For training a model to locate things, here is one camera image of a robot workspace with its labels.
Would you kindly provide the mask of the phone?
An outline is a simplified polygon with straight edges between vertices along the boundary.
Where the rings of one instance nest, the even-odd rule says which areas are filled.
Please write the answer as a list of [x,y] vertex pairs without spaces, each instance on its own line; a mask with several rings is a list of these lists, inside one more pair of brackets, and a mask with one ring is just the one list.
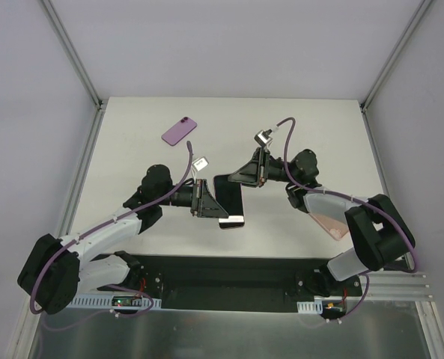
[[245,224],[242,186],[230,182],[228,175],[217,175],[213,178],[215,198],[228,213],[227,218],[219,219],[219,228],[222,230],[241,228]]

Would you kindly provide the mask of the purple smartphone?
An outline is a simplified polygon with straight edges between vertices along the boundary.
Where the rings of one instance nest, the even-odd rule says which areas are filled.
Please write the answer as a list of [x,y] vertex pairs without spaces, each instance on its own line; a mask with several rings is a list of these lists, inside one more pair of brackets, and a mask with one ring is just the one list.
[[190,117],[183,117],[161,135],[161,139],[170,146],[181,142],[196,127],[197,123]]

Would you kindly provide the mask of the pink phone case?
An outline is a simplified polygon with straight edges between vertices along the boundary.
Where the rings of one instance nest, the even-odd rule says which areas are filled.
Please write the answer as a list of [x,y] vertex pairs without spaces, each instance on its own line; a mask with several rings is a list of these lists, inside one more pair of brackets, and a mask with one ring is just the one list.
[[349,233],[348,226],[341,221],[321,214],[310,213],[309,216],[335,241],[341,241]]

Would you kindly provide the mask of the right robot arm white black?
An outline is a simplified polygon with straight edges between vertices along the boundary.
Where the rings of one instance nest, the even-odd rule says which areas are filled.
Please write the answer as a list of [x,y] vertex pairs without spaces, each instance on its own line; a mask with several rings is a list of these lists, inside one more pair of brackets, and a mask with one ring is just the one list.
[[317,157],[311,150],[303,150],[290,162],[284,162],[259,147],[251,160],[229,174],[228,179],[253,188],[269,180],[283,182],[293,208],[347,227],[353,247],[303,279],[305,289],[312,295],[328,297],[343,290],[346,280],[352,277],[390,267],[409,253],[416,241],[389,197],[339,197],[317,181],[318,174]]

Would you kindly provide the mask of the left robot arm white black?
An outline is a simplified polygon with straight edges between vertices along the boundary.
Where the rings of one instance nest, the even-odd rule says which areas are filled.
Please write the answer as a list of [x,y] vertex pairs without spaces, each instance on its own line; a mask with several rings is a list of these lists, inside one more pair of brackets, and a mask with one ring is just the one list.
[[210,193],[205,179],[184,178],[175,185],[165,165],[147,169],[136,192],[113,215],[81,233],[51,234],[35,243],[18,285],[30,296],[32,313],[56,314],[78,293],[92,289],[144,289],[141,263],[126,251],[108,249],[150,229],[163,206],[186,207],[194,217],[226,219],[228,213]]

